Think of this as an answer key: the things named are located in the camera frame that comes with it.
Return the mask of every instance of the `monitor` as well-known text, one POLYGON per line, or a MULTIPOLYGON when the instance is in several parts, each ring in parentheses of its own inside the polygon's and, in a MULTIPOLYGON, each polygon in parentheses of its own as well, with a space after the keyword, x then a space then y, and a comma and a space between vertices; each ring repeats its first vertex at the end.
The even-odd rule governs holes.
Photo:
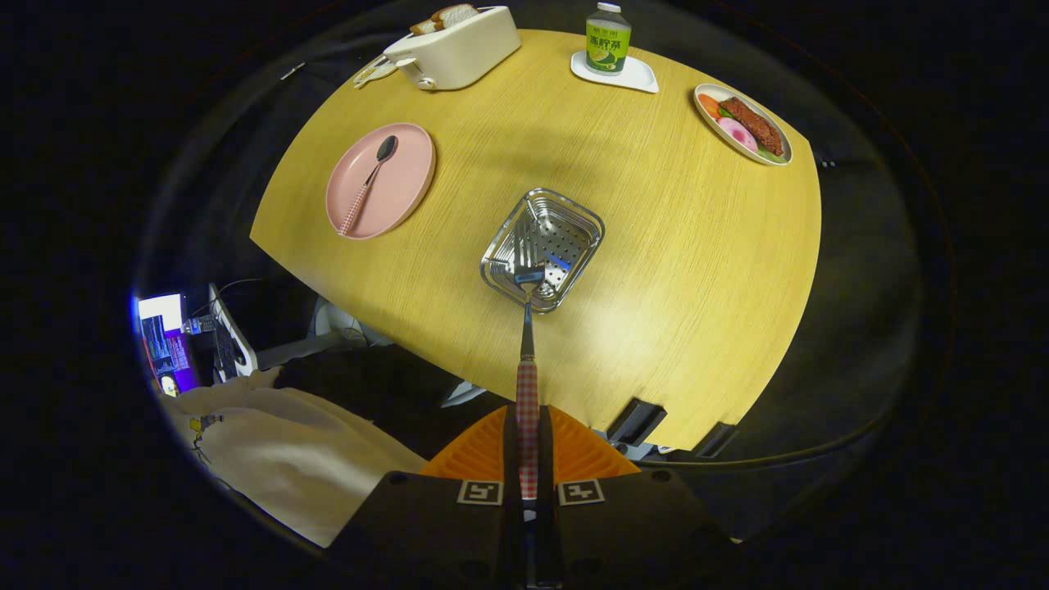
POLYGON ((183 334, 185 297, 175 293, 135 299, 135 328, 142 336, 150 374, 160 393, 178 396, 200 386, 192 355, 183 334))

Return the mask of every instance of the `bottle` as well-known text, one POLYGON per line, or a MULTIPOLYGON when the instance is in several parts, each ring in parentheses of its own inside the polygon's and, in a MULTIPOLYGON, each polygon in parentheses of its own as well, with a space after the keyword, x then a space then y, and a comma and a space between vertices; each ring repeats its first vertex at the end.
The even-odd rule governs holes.
POLYGON ((597 12, 586 17, 586 67, 604 76, 619 76, 630 46, 630 23, 616 4, 598 2, 597 12))

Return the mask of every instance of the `plate of food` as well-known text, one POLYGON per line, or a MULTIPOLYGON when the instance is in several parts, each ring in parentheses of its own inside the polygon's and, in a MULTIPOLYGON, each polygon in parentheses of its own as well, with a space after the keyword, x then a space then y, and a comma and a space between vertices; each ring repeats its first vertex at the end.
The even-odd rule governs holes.
POLYGON ((769 166, 790 164, 787 135, 750 99, 724 86, 700 84, 692 101, 714 132, 747 157, 769 166))

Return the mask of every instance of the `yellow table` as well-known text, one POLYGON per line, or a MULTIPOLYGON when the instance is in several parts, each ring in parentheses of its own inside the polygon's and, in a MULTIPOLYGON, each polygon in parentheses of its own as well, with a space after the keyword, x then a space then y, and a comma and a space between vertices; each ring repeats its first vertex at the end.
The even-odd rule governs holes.
POLYGON ((648 442, 691 448, 734 424, 772 377, 805 309, 819 248, 808 141, 776 122, 792 164, 763 166, 700 119, 716 80, 648 51, 660 92, 569 69, 583 37, 521 30, 472 86, 426 92, 399 72, 346 84, 274 172, 252 239, 304 283, 424 359, 513 399, 521 308, 478 265, 514 204, 547 187, 607 233, 564 303, 535 320, 540 400, 607 428, 633 397, 668 413, 648 442), (436 145, 429 192, 388 234, 336 235, 328 175, 368 131, 415 123, 436 145))

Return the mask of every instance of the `green label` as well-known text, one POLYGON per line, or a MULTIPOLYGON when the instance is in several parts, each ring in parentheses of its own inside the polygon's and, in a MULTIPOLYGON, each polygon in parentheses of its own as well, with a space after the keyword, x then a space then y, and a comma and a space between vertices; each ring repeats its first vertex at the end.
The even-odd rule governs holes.
POLYGON ((586 23, 586 65, 604 71, 623 71, 630 31, 586 23))

